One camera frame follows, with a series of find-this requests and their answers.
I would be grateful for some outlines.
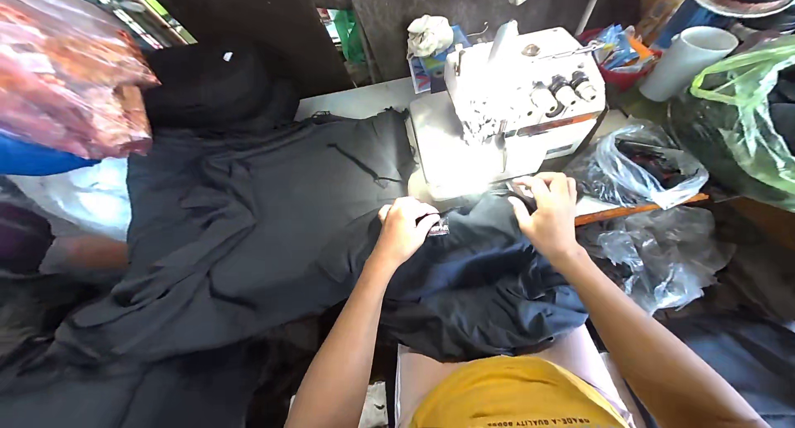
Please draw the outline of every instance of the white table surface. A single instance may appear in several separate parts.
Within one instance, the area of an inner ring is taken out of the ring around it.
[[[403,111],[409,107],[409,103],[412,100],[421,95],[414,94],[414,87],[410,77],[390,80],[381,84],[302,99],[298,105],[295,119],[309,118],[318,111],[329,111],[333,115],[344,118],[369,118],[386,108]],[[626,124],[626,120],[626,117],[620,111],[610,110],[591,141],[593,142],[596,138],[623,127]],[[618,207],[615,204],[605,203],[591,197],[582,197],[580,202],[577,203],[577,216]]]

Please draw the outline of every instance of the dark wall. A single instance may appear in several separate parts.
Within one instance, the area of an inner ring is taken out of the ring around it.
[[[527,0],[513,6],[508,0],[352,0],[383,80],[409,76],[405,61],[406,27],[423,14],[442,15],[467,34],[480,32],[489,22],[488,40],[502,23],[516,19],[519,33],[562,26],[573,32],[588,0]],[[591,25],[635,23],[640,0],[600,0]]]
[[[271,70],[286,70],[301,97],[353,88],[311,0],[159,1],[198,41],[245,37],[259,43],[271,56]]]
[[[355,8],[381,80],[409,76],[406,27],[423,14],[443,15],[465,32],[487,39],[516,19],[521,33],[563,26],[573,31],[588,0],[160,0],[199,41],[244,36],[273,50],[274,60],[296,79],[301,97],[352,88],[339,54],[320,24],[315,6]],[[600,0],[590,27],[638,21],[640,0]]]

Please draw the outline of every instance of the person's left hand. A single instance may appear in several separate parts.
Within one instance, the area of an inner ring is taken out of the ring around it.
[[[417,219],[425,216],[420,223]],[[385,204],[378,211],[381,235],[375,243],[371,259],[398,268],[409,260],[425,241],[428,231],[439,221],[439,211],[413,197],[402,197]]]

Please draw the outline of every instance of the red container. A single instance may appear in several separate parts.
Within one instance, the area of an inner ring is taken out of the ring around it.
[[[575,36],[575,38],[583,45],[587,45],[588,42],[591,41],[592,38],[595,38],[597,35],[599,35],[600,32],[602,32],[602,29],[589,29],[583,31],[582,34]],[[652,49],[651,52],[657,57],[662,56],[662,51],[658,51],[657,49]],[[632,88],[632,85],[635,85],[635,83],[646,74],[649,74],[653,67],[654,65],[646,66],[639,72],[613,72],[600,65],[599,71],[602,73],[602,78],[604,79],[605,83],[615,85],[619,88],[619,91],[626,91]]]

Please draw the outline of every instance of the yellow shirt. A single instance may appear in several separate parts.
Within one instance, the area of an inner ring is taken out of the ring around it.
[[[628,428],[591,385],[533,356],[496,356],[462,366],[425,397],[410,426]]]

